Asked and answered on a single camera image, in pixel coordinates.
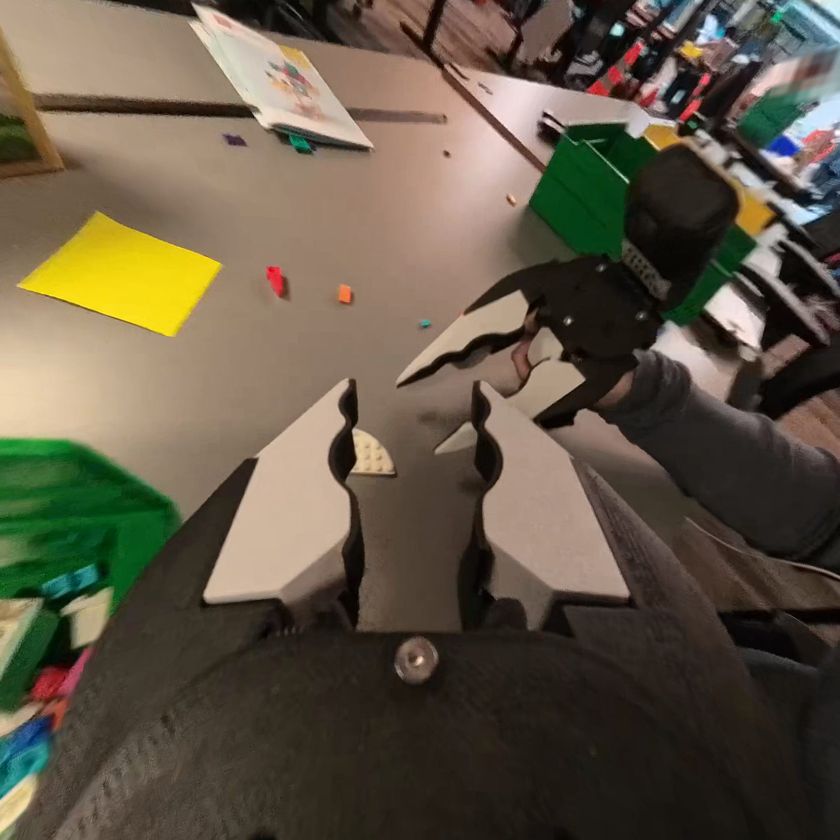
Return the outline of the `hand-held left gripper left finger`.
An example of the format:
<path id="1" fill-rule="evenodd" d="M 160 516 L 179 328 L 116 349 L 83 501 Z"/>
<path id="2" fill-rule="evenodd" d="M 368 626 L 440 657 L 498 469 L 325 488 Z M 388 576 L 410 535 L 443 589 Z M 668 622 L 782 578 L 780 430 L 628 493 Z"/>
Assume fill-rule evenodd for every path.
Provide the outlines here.
<path id="1" fill-rule="evenodd" d="M 207 606 L 278 602 L 293 625 L 360 617 L 364 541 L 347 480 L 355 379 L 342 379 L 263 447 L 203 591 Z"/>

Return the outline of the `yellow toy set box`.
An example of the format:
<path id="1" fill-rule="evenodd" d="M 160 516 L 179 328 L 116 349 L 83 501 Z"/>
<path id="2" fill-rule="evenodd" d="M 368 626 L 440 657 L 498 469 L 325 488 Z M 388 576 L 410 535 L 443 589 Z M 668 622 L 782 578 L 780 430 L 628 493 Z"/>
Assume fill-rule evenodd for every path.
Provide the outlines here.
<path id="1" fill-rule="evenodd" d="M 61 172 L 64 162 L 1 34 L 1 178 Z"/>

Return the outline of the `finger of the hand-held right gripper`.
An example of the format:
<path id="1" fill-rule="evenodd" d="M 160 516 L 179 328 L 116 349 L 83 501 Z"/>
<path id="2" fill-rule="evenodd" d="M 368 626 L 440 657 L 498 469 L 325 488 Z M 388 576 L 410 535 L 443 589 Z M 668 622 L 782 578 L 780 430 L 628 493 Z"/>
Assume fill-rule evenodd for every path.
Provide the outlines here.
<path id="1" fill-rule="evenodd" d="M 561 359 L 564 349 L 547 328 L 541 329 L 528 349 L 528 379 L 506 402 L 532 421 L 585 382 L 571 362 Z"/>
<path id="2" fill-rule="evenodd" d="M 493 354 L 517 341 L 524 332 L 530 304 L 522 291 L 465 312 L 410 362 L 396 387 L 419 382 L 448 364 L 466 364 L 476 353 Z"/>

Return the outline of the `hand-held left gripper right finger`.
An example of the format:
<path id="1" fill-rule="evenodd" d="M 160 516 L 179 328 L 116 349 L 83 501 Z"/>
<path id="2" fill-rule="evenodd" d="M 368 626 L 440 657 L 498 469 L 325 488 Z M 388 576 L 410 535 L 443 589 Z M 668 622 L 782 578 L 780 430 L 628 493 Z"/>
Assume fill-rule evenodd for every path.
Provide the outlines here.
<path id="1" fill-rule="evenodd" d="M 630 606 L 573 458 L 486 382 L 473 385 L 470 422 L 482 485 L 461 557 L 463 629 L 502 601 L 536 632 L 558 632 L 567 606 Z"/>

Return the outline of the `green storage crate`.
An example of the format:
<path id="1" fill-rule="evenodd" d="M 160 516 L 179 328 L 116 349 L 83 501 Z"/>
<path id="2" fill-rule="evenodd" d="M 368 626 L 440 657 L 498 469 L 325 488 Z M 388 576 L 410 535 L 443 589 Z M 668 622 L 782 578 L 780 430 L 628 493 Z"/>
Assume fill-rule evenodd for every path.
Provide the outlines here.
<path id="1" fill-rule="evenodd" d="M 809 105 L 809 100 L 795 92 L 768 92 L 739 118 L 736 134 L 742 142 L 763 150 L 789 129 Z"/>

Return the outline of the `white and orange brick plate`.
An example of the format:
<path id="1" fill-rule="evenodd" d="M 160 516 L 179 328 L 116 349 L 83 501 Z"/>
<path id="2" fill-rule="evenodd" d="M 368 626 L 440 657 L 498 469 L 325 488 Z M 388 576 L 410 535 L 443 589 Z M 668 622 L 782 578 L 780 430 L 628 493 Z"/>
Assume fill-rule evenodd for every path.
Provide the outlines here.
<path id="1" fill-rule="evenodd" d="M 355 461 L 351 470 L 356 476 L 395 477 L 396 464 L 385 446 L 372 434 L 355 427 L 353 450 Z"/>

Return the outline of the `green plastic bin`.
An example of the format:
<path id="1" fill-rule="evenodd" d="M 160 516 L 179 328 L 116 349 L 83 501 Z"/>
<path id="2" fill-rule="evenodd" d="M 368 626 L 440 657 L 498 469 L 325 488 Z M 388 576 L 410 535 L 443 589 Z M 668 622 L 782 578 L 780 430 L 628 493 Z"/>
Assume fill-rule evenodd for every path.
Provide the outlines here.
<path id="1" fill-rule="evenodd" d="M 627 127 L 621 122 L 571 125 L 530 198 L 531 209 L 579 256 L 620 256 L 628 184 L 665 151 L 657 152 L 641 135 L 632 137 Z M 757 244 L 735 219 L 694 290 L 665 318 L 678 326 L 698 318 Z"/>
<path id="2" fill-rule="evenodd" d="M 181 521 L 171 499 L 87 446 L 2 439 L 2 600 L 95 564 L 112 615 Z"/>

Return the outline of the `yellow plastic bin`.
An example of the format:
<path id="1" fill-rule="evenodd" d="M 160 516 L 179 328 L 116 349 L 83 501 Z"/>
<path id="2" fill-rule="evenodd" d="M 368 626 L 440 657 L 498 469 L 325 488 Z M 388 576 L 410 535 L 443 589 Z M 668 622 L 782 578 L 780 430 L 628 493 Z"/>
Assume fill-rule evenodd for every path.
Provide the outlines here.
<path id="1" fill-rule="evenodd" d="M 684 145 L 699 157 L 715 173 L 721 176 L 735 191 L 739 201 L 736 224 L 750 237 L 757 239 L 762 231 L 773 223 L 776 213 L 769 203 L 761 198 L 750 186 L 742 184 L 735 175 L 715 162 L 693 139 L 679 137 L 677 131 L 664 124 L 652 123 L 642 132 L 645 139 L 657 152 L 674 145 Z"/>

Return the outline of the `pile of toy bricks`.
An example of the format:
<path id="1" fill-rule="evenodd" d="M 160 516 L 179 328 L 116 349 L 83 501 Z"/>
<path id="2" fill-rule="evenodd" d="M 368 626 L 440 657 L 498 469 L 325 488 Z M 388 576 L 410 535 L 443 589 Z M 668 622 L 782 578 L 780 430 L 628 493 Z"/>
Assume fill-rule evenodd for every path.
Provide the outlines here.
<path id="1" fill-rule="evenodd" d="M 114 588 L 95 564 L 2 600 L 2 838 L 35 798 Z"/>

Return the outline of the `person's right hand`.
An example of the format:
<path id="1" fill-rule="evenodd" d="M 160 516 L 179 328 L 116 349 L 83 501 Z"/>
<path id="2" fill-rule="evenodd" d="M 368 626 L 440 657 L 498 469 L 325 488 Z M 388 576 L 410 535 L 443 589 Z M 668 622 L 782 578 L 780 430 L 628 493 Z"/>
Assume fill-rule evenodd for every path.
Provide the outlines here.
<path id="1" fill-rule="evenodd" d="M 532 363 L 529 359 L 529 352 L 535 332 L 531 328 L 524 330 L 521 339 L 511 352 L 511 362 L 518 377 L 520 387 L 524 386 L 532 372 Z"/>

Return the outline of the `person's right forearm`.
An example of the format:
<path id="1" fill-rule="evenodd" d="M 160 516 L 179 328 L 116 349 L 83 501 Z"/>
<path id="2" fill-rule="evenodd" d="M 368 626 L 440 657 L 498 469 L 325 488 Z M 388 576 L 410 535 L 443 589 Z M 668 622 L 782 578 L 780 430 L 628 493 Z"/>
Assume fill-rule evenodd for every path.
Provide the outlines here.
<path id="1" fill-rule="evenodd" d="M 700 389 L 654 350 L 594 405 L 677 487 L 767 556 L 839 572 L 839 462 Z"/>

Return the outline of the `instruction booklet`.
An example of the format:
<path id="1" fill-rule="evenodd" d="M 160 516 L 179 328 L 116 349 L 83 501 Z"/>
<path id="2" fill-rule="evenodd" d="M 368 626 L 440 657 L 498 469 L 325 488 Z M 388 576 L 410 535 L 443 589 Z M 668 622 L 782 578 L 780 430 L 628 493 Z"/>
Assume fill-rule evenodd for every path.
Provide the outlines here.
<path id="1" fill-rule="evenodd" d="M 263 129 L 373 151 L 373 143 L 303 52 L 282 47 L 212 7 L 192 7 L 193 31 Z"/>

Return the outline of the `yellow sticky note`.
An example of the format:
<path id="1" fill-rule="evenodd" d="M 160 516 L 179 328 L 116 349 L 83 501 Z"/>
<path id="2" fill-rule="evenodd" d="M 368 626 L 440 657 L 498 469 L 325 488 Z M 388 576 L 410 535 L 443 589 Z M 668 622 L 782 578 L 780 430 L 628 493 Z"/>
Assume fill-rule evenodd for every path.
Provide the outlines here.
<path id="1" fill-rule="evenodd" d="M 172 338 L 221 269 L 96 212 L 17 286 Z"/>

